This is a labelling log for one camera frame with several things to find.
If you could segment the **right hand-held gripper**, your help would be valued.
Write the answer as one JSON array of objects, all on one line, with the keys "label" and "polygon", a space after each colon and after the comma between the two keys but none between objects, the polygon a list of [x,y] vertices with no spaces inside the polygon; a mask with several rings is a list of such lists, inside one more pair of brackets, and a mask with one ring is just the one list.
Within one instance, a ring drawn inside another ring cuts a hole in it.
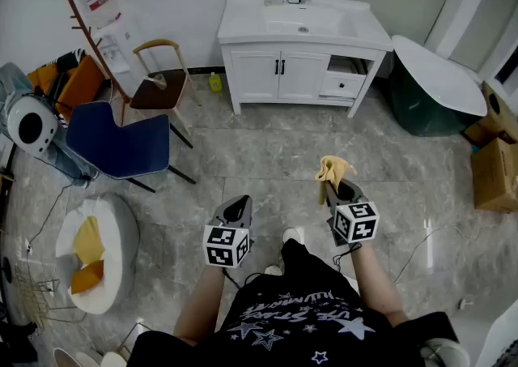
[{"label": "right hand-held gripper", "polygon": [[376,236],[380,214],[355,183],[343,178],[337,192],[326,181],[325,198],[332,212],[328,224],[336,246],[369,241]]}]

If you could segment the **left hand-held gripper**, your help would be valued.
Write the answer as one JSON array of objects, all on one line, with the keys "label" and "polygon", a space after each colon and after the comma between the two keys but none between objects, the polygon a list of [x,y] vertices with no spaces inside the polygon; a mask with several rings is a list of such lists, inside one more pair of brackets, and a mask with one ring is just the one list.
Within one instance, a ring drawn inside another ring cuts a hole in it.
[{"label": "left hand-held gripper", "polygon": [[216,208],[202,239],[207,265],[237,268],[243,262],[250,251],[252,214],[253,200],[247,194]]}]

